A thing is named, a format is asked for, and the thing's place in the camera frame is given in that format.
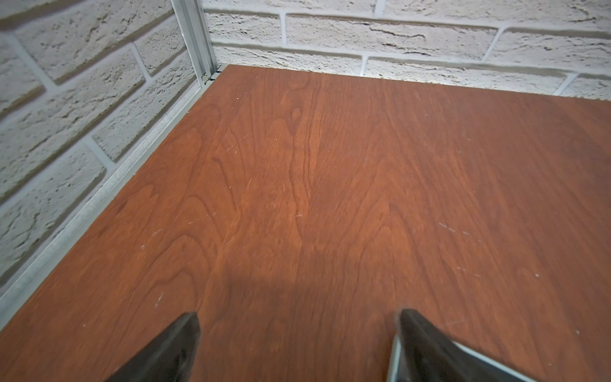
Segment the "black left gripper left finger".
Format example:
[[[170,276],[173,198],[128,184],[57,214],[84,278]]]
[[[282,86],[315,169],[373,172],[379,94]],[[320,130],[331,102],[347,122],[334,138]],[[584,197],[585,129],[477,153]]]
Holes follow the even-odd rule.
[[[197,313],[186,312],[144,346],[108,381],[188,381],[200,342]]]

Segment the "green-cased smartphone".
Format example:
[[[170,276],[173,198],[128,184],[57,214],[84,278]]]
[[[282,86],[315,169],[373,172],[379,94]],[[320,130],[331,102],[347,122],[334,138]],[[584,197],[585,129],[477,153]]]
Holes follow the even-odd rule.
[[[521,372],[517,372],[508,366],[493,360],[484,354],[478,353],[458,342],[454,342],[456,347],[466,353],[469,358],[475,361],[479,366],[485,369],[487,372],[492,374],[494,377],[500,379],[500,381],[530,381],[535,382],[531,377],[527,377]],[[395,381],[411,381],[409,372],[407,370],[406,362],[404,360],[404,350],[401,345],[401,340],[398,334],[393,339],[391,356],[388,367],[388,374],[386,382]]]

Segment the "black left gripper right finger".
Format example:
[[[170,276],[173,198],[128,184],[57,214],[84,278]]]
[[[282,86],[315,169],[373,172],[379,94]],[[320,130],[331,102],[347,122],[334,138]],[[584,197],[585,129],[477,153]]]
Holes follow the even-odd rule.
[[[500,381],[417,310],[399,312],[397,334],[411,381]]]

